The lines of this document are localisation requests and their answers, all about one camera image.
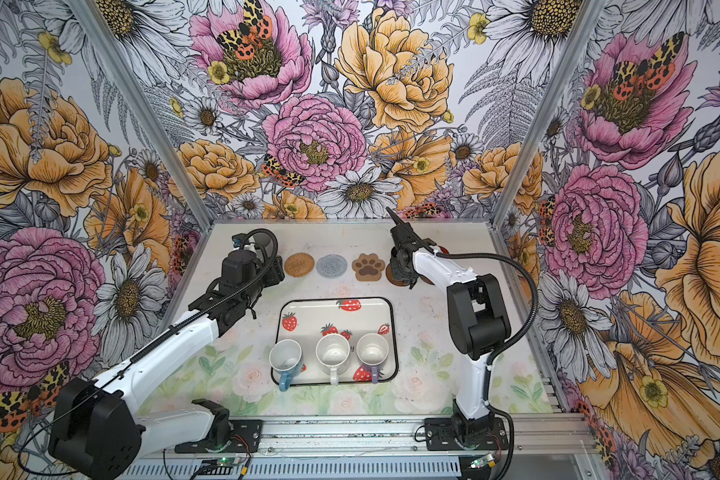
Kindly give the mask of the rattan wicker round coaster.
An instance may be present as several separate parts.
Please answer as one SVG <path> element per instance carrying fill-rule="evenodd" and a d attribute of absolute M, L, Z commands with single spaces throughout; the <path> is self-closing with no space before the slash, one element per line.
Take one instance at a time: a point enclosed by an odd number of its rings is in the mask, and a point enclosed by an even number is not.
<path fill-rule="evenodd" d="M 284 262 L 285 273 L 294 278 L 308 275 L 315 268 L 316 261 L 308 253 L 295 253 Z"/>

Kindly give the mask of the scratched brown wooden round coaster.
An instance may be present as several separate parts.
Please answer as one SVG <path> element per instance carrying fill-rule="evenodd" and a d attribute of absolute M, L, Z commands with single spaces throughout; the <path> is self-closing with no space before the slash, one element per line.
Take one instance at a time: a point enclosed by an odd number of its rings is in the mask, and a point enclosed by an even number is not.
<path fill-rule="evenodd" d="M 397 286 L 397 287 L 404 287 L 404 286 L 405 286 L 405 283 L 404 283 L 404 282 L 398 280 L 398 279 L 393 275 L 393 272 L 392 272 L 390 266 L 387 266 L 387 268 L 386 268 L 386 270 L 385 270 L 385 273 L 386 273 L 386 278 L 387 278 L 387 280 L 388 280 L 392 285 Z"/>

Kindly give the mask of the cork paw print coaster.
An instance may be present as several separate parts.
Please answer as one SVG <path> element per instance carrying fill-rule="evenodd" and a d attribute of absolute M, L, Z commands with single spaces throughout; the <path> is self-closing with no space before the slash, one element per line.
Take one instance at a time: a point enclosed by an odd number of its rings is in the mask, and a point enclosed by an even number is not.
<path fill-rule="evenodd" d="M 355 278 L 360 282 L 379 281 L 386 270 L 386 263 L 377 254 L 360 254 L 351 263 Z"/>

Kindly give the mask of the grey-blue woven round coaster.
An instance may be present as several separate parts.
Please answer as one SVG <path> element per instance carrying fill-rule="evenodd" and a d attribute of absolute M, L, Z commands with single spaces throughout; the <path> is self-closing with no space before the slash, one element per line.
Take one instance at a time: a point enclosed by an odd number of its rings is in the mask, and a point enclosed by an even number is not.
<path fill-rule="evenodd" d="M 328 279 L 341 277 L 347 269 L 347 260 L 338 254 L 329 254 L 321 257 L 316 263 L 316 270 L 318 274 Z"/>

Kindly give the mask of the blue floral mug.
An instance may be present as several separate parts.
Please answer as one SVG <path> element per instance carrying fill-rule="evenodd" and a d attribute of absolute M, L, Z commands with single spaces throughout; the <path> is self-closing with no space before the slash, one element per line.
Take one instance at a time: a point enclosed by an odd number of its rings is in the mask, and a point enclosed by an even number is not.
<path fill-rule="evenodd" d="M 271 349 L 269 362 L 278 375 L 279 390 L 285 392 L 303 370 L 303 349 L 296 340 L 281 340 Z"/>

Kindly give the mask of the white lilac handled mug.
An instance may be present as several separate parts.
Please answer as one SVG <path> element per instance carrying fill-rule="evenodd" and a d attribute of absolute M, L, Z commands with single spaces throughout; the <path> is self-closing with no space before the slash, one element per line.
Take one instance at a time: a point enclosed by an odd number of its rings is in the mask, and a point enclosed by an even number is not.
<path fill-rule="evenodd" d="M 378 333 L 365 334 L 359 339 L 355 353 L 360 367 L 355 371 L 353 380 L 377 384 L 381 380 L 381 370 L 390 354 L 388 341 Z"/>

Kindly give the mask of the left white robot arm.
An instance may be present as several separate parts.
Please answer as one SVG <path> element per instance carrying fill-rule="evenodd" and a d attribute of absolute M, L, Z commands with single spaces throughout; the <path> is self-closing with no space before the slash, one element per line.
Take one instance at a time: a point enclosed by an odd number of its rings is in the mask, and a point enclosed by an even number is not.
<path fill-rule="evenodd" d="M 226 448 L 230 413 L 217 402 L 199 399 L 155 417 L 139 411 L 188 359 L 252 315 L 263 290 L 284 278 L 280 255 L 255 247 L 232 251 L 221 276 L 158 338 L 95 379 L 74 379 L 61 389 L 51 456 L 92 479 L 116 479 L 137 459 L 177 445 Z"/>

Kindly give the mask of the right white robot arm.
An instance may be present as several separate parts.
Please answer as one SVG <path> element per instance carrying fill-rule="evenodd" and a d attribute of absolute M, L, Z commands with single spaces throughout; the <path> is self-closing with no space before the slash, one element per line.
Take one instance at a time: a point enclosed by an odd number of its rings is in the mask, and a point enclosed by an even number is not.
<path fill-rule="evenodd" d="M 496 276 L 479 275 L 458 262 L 481 259 L 513 265 L 514 261 L 493 253 L 448 254 L 420 237 L 394 210 L 387 212 L 394 222 L 390 264 L 395 281 L 412 288 L 426 278 L 445 295 L 448 332 L 464 359 L 452 421 L 464 427 L 486 423 L 492 416 L 488 397 L 493 356 L 511 337 L 511 325 Z"/>

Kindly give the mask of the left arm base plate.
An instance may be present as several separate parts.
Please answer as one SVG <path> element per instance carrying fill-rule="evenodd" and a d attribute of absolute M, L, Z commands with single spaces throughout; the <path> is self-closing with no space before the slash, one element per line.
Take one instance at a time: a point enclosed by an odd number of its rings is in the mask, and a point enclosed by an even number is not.
<path fill-rule="evenodd" d="M 174 451 L 179 454 L 256 453 L 262 439 L 263 425 L 262 420 L 215 421 L 203 439 L 178 444 Z"/>

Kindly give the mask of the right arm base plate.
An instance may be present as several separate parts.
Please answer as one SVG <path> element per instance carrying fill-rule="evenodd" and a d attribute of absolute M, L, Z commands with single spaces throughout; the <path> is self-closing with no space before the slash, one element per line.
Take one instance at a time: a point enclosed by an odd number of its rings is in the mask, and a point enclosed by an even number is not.
<path fill-rule="evenodd" d="M 508 434 L 509 429 L 498 416 L 465 420 L 453 415 L 424 420 L 424 440 L 429 451 L 507 451 Z"/>

